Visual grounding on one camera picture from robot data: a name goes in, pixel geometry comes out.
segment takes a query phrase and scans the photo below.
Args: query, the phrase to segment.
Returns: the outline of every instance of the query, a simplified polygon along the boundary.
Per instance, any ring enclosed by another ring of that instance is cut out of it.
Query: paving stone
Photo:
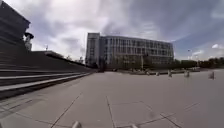
[[[57,125],[71,127],[75,121],[79,121],[83,128],[113,128],[106,96],[84,93]]]
[[[2,106],[5,109],[14,109],[17,108],[19,106],[23,106],[24,108],[27,108],[29,106],[34,105],[35,103],[40,102],[40,99],[23,99],[23,100],[17,100],[15,102],[11,102],[9,104],[5,104],[4,106]]]
[[[1,113],[1,112],[4,112],[4,111],[5,111],[5,110],[3,110],[3,109],[0,108],[0,113]]]
[[[162,119],[152,123],[140,125],[140,128],[177,128],[177,127],[171,122],[167,121],[166,119]]]
[[[223,127],[224,102],[221,99],[201,103],[188,111],[169,117],[169,119],[185,128]]]
[[[66,127],[54,126],[53,128],[66,128]]]
[[[8,104],[12,104],[12,103],[15,103],[17,101],[24,100],[24,99],[29,99],[29,97],[27,97],[27,95],[25,94],[25,95],[9,98],[9,99],[0,101],[0,106],[5,106],[5,105],[8,105]]]
[[[51,128],[51,125],[27,119],[18,115],[10,115],[0,119],[2,128]]]
[[[161,79],[154,84],[145,88],[149,93],[142,94],[142,101],[153,111],[167,116],[197,104],[202,97],[201,86],[191,85],[187,79]]]
[[[127,104],[127,103],[137,103],[141,101],[141,97],[137,94],[131,94],[128,92],[124,93],[114,93],[108,96],[109,102],[111,105],[116,104]]]
[[[116,127],[130,126],[131,124],[140,124],[162,118],[142,103],[111,105],[110,107]]]
[[[27,109],[19,111],[19,113],[33,119],[55,123],[80,94],[81,92],[78,89],[68,88],[61,93],[49,96],[47,99]]]
[[[19,105],[16,105],[16,106],[13,106],[13,107],[10,107],[10,108],[5,108],[3,107],[4,111],[3,112],[0,112],[0,119],[2,118],[5,118],[7,116],[10,116],[18,111],[21,111],[23,109],[26,109],[32,105],[34,105],[35,103],[39,102],[39,100],[31,100],[29,102],[25,102],[23,104],[19,104]]]

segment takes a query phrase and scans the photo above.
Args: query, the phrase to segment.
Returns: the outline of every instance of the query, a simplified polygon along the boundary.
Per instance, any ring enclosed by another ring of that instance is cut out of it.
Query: cloud
[[[212,48],[213,48],[213,49],[221,49],[221,50],[224,49],[224,47],[223,47],[222,45],[219,45],[219,44],[214,44],[214,45],[212,46]]]
[[[224,45],[223,0],[5,1],[31,21],[34,50],[48,45],[73,59],[85,55],[87,32],[169,41],[180,58],[188,49],[220,56],[211,46]]]
[[[199,55],[202,55],[202,54],[204,54],[204,51],[203,50],[199,50],[199,51],[194,52],[192,55],[193,56],[199,56]]]

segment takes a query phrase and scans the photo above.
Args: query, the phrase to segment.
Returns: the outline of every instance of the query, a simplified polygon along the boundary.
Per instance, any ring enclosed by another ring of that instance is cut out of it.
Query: concrete stairs
[[[0,100],[80,78],[92,69],[0,40]]]

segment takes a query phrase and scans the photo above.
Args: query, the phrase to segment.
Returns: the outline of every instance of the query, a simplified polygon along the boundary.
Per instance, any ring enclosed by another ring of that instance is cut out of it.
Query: building facade
[[[4,1],[0,1],[0,41],[15,45],[23,45],[23,35],[29,28],[30,22],[11,8]]]
[[[86,64],[105,61],[108,68],[164,67],[174,58],[172,43],[119,36],[87,37]]]

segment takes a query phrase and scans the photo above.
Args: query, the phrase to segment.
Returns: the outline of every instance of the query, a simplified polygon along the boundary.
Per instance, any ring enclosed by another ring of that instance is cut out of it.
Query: window
[[[114,52],[114,47],[111,48],[111,52]]]
[[[164,47],[165,49],[168,49],[168,47],[169,47],[168,44],[164,44],[164,46],[165,46]]]
[[[165,49],[165,46],[164,46],[164,44],[161,44],[161,48],[162,48],[162,49]]]
[[[162,51],[162,55],[165,55],[165,52],[164,51]]]
[[[137,49],[137,53],[138,53],[138,54],[141,54],[141,48],[138,48],[138,49]]]
[[[145,52],[146,52],[146,51],[145,51],[145,49],[144,49],[144,48],[142,48],[142,54],[145,54]]]
[[[119,47],[116,47],[116,50],[117,50],[117,53],[120,53],[121,52],[121,50],[120,50]]]
[[[130,47],[128,47],[128,49],[127,49],[127,53],[131,53],[131,48]]]
[[[136,53],[136,52],[135,52],[135,48],[132,48],[132,53],[134,53],[134,54]]]
[[[149,47],[149,42],[146,42],[146,47],[147,47],[147,48]]]
[[[150,48],[153,48],[153,43],[152,42],[150,42]]]
[[[144,47],[145,46],[145,42],[141,42],[141,46]]]
[[[160,51],[160,50],[159,50],[158,52],[159,52],[159,53],[158,53],[158,55],[162,55],[162,53],[161,53],[161,51]]]
[[[154,50],[151,50],[151,55],[154,55]]]
[[[110,59],[112,60],[112,57],[113,57],[113,55],[112,54],[110,54]]]
[[[135,41],[132,41],[132,46],[135,46]]]
[[[158,48],[161,49],[161,44],[158,44]]]
[[[148,48],[145,49],[145,54],[150,54],[150,50]]]
[[[90,43],[95,43],[96,42],[96,39],[95,38],[90,38]]]
[[[126,48],[123,47],[122,53],[126,53]]]
[[[158,48],[158,44],[157,43],[154,44],[154,48]]]
[[[157,50],[154,50],[154,55],[157,55]]]
[[[138,46],[138,47],[141,46],[141,43],[140,43],[140,42],[137,42],[137,46]]]
[[[171,49],[171,45],[168,45],[168,49],[169,49],[169,50]]]

